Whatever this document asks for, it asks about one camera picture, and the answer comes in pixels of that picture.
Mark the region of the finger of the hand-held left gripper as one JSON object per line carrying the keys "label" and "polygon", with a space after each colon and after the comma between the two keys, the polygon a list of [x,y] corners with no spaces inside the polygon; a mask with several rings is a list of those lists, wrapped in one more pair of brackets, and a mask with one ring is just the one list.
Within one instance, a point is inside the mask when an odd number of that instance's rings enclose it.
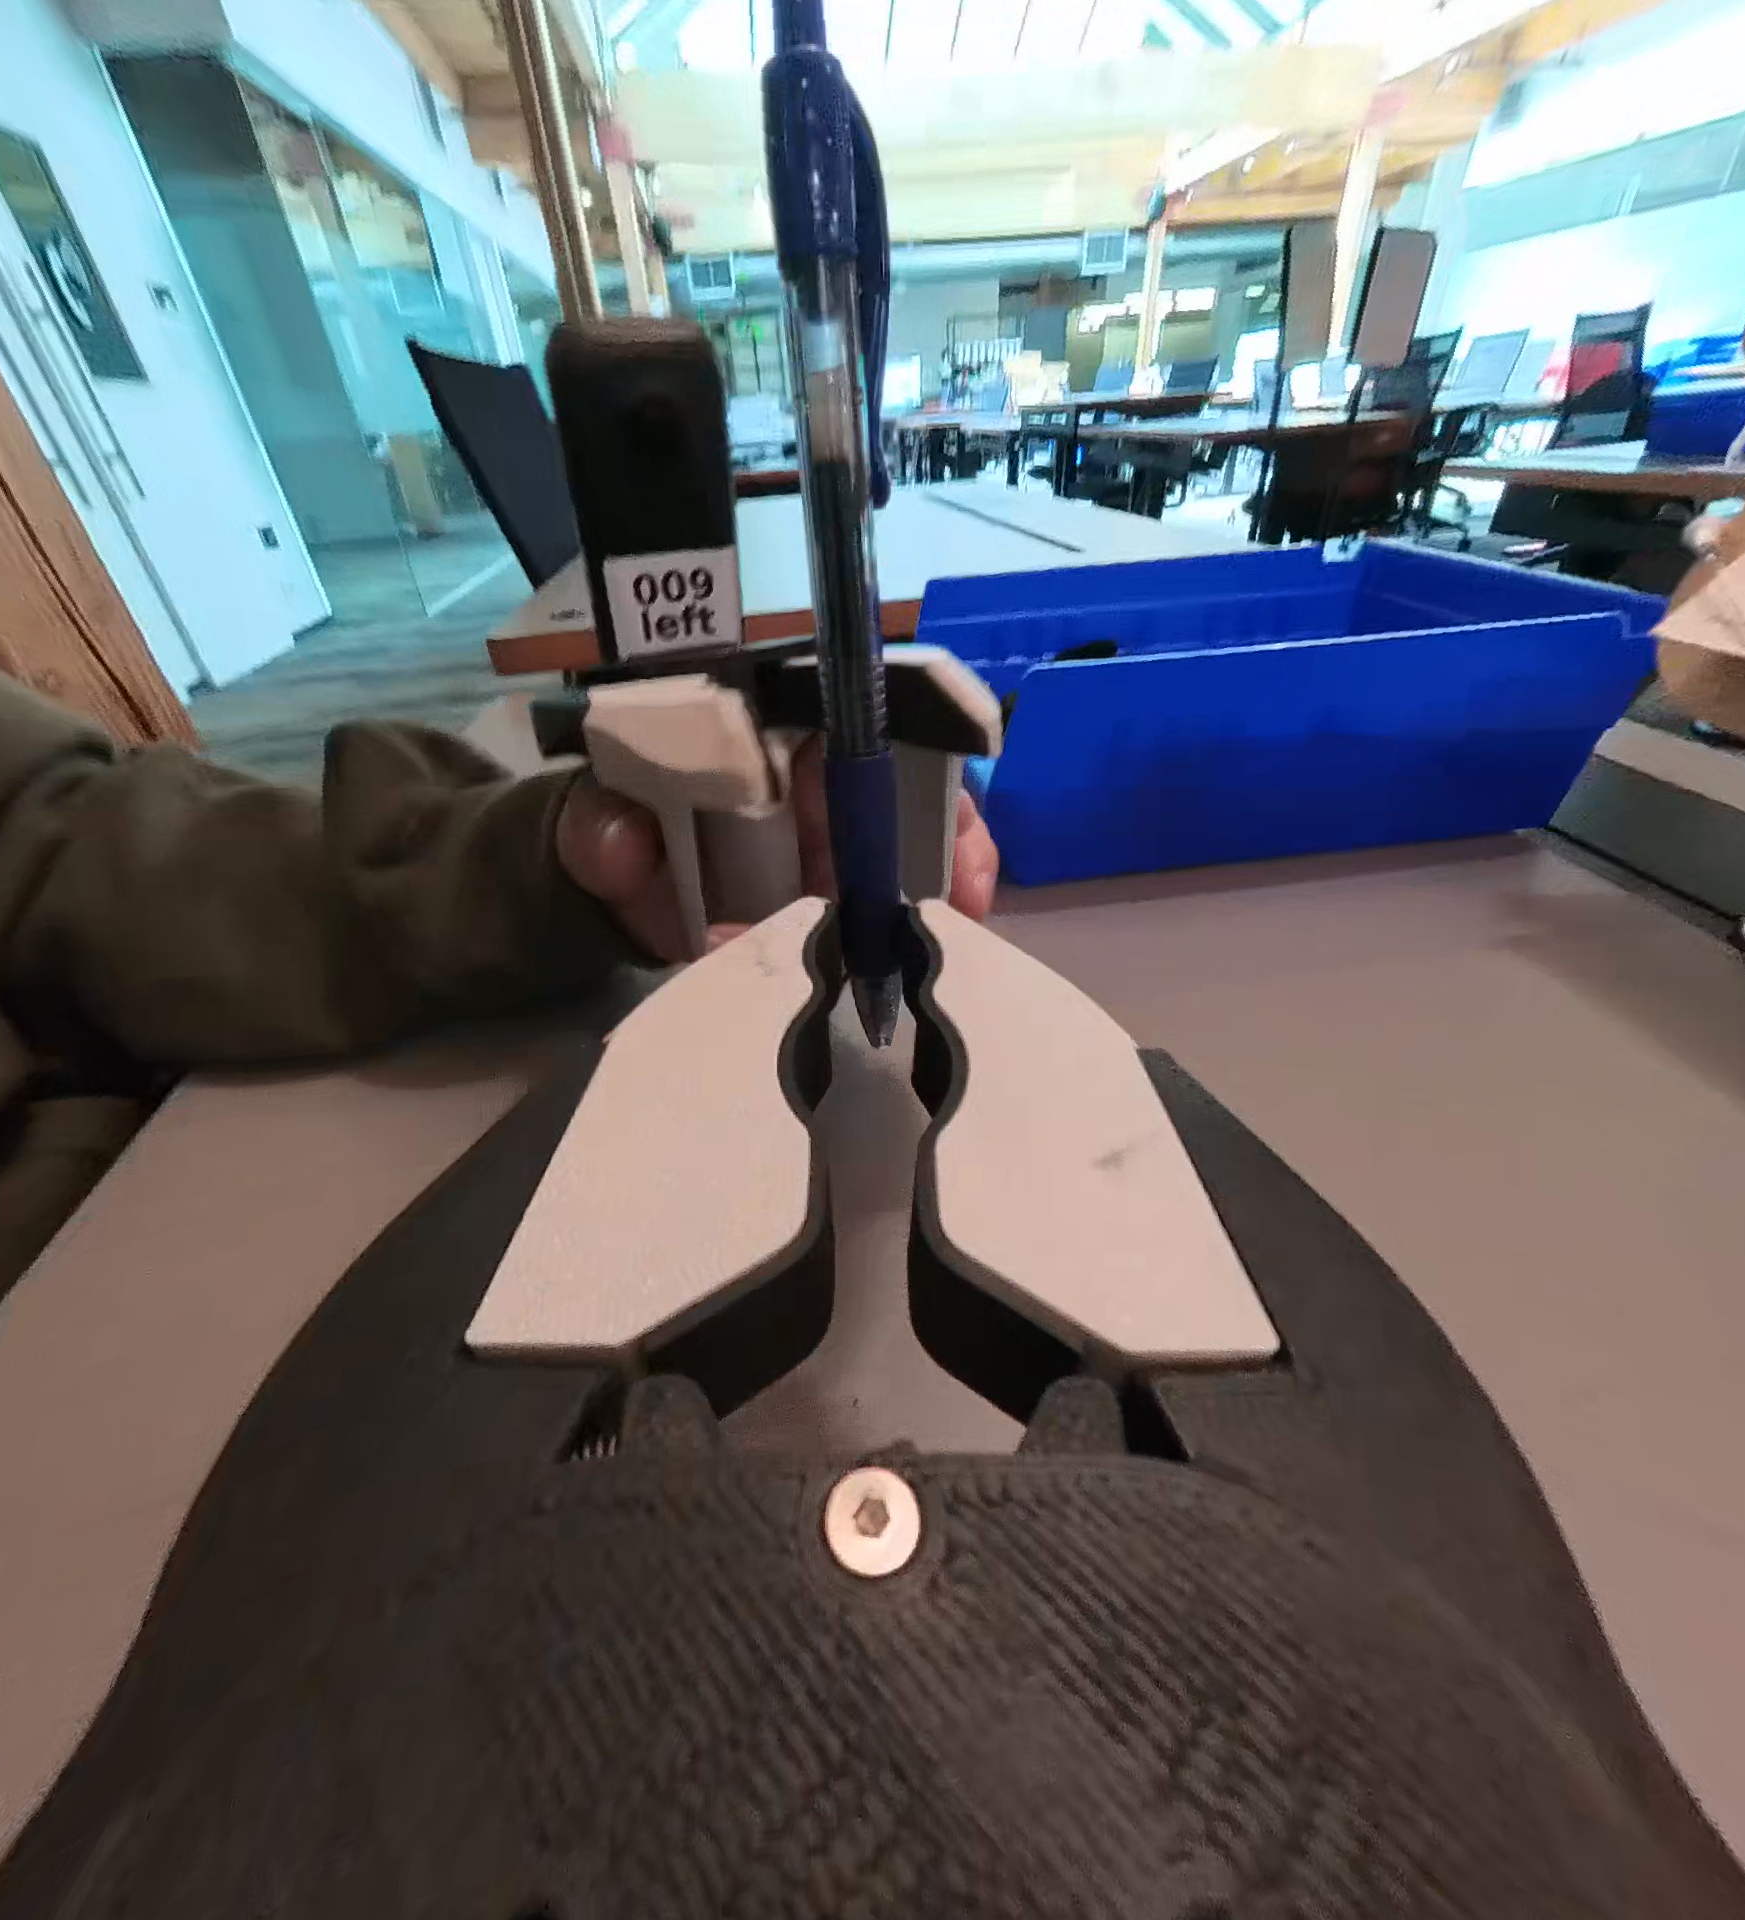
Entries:
{"label": "finger of the hand-held left gripper", "polygon": [[899,807],[899,877],[911,903],[946,899],[970,759],[1003,749],[1003,710],[961,660],[932,646],[884,654],[887,722]]}
{"label": "finger of the hand-held left gripper", "polygon": [[741,691],[704,674],[587,693],[580,722],[594,778],[655,823],[686,955],[716,925],[773,910],[773,759]]}

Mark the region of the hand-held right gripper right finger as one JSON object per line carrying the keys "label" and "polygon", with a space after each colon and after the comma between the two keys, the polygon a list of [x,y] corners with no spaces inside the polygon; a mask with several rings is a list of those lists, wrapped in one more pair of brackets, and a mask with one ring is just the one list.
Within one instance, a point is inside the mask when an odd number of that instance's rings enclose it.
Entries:
{"label": "hand-held right gripper right finger", "polygon": [[941,901],[912,908],[926,1279],[1115,1368],[1257,1365],[1279,1335],[1134,1038]]}

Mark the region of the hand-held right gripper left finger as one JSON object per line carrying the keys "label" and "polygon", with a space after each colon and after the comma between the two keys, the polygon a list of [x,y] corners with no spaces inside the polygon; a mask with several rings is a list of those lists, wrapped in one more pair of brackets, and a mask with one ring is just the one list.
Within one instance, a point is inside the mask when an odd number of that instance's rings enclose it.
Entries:
{"label": "hand-held right gripper left finger", "polygon": [[796,899],[618,1024],[467,1325],[474,1354],[649,1361],[816,1246],[834,933]]}

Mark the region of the blue ballpoint pen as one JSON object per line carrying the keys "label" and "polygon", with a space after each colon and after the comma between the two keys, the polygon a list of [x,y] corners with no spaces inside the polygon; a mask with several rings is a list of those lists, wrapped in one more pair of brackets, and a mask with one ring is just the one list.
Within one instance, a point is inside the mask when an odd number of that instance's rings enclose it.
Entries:
{"label": "blue ballpoint pen", "polygon": [[879,425],[891,287],[884,175],[870,121],[828,49],[824,4],[772,4],[762,85],[839,941],[865,1034],[887,1045],[902,997],[904,906],[874,541],[891,493]]}

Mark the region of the blue plastic bin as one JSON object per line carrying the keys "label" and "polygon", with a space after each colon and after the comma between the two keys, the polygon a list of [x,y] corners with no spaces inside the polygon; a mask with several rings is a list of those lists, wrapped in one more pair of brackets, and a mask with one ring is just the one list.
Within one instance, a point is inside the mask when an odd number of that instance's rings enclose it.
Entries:
{"label": "blue plastic bin", "polygon": [[967,780],[1045,885],[1543,828],[1665,608],[1364,541],[944,576],[916,640],[1009,707]]}

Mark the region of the person's left forearm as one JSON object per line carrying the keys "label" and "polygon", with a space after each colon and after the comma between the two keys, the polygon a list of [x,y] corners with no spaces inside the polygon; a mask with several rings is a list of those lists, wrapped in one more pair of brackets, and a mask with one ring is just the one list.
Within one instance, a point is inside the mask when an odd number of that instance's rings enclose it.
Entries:
{"label": "person's left forearm", "polygon": [[408,724],[333,728],[319,788],[260,780],[0,672],[0,1016],[184,1074],[543,1010],[636,959],[561,860],[579,800]]}

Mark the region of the person's left hand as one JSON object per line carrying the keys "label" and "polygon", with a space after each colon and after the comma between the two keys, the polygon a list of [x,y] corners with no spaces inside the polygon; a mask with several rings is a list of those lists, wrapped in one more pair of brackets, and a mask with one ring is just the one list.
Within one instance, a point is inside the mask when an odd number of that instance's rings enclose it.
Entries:
{"label": "person's left hand", "polygon": [[[789,801],[803,897],[836,899],[827,812],[824,749],[808,736],[789,761]],[[555,831],[558,862],[570,881],[607,906],[634,947],[652,963],[687,963],[735,938],[747,925],[707,925],[687,933],[667,868],[658,821],[632,798],[583,774]],[[997,842],[972,798],[958,792],[949,903],[983,922],[1002,878]]]}

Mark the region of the metal column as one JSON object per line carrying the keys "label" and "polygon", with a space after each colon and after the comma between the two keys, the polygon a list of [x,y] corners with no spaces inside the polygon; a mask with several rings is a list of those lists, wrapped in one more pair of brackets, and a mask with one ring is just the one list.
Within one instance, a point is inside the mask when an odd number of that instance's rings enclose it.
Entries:
{"label": "metal column", "polygon": [[580,204],[570,127],[547,2],[498,2],[538,204],[567,324],[597,324],[603,301]]}

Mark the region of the black office chair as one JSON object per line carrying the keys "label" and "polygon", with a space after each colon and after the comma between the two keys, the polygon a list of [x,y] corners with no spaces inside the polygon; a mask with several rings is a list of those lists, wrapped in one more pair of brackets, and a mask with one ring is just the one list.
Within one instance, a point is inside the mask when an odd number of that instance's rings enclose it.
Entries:
{"label": "black office chair", "polygon": [[1362,367],[1346,413],[1268,451],[1252,498],[1260,544],[1400,534],[1434,441],[1434,397],[1459,328],[1415,335],[1392,367]]}
{"label": "black office chair", "polygon": [[[1647,371],[1651,315],[1653,301],[1644,301],[1574,322],[1547,452],[1644,439],[1655,388]],[[1574,546],[1605,560],[1610,551],[1597,543],[1595,529],[1644,525],[1653,511],[1640,497],[1507,482],[1488,532],[1504,543],[1498,557],[1516,564],[1564,559]]]}

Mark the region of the brown backing board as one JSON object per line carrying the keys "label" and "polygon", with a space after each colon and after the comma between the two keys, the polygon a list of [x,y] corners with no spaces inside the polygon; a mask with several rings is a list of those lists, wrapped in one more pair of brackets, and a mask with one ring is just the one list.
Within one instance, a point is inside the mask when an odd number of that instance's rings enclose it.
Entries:
{"label": "brown backing board", "polygon": [[1707,508],[1685,541],[1693,562],[1655,629],[1656,672],[1686,715],[1745,740],[1745,637],[1718,584],[1745,551],[1745,503],[1734,513]]}

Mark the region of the framed wall picture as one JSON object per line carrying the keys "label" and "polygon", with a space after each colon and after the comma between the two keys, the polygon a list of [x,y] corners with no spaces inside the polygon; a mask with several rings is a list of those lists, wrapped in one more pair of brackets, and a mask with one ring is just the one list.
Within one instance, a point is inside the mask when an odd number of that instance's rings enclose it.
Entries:
{"label": "framed wall picture", "polygon": [[146,384],[149,373],[45,148],[0,125],[0,195],[20,229],[45,296],[95,380]]}

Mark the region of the wooden post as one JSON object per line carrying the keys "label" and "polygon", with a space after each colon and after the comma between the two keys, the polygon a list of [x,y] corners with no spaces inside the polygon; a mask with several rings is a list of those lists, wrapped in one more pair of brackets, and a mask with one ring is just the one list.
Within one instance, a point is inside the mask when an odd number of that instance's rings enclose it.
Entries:
{"label": "wooden post", "polygon": [[0,376],[0,672],[118,742],[197,732]]}

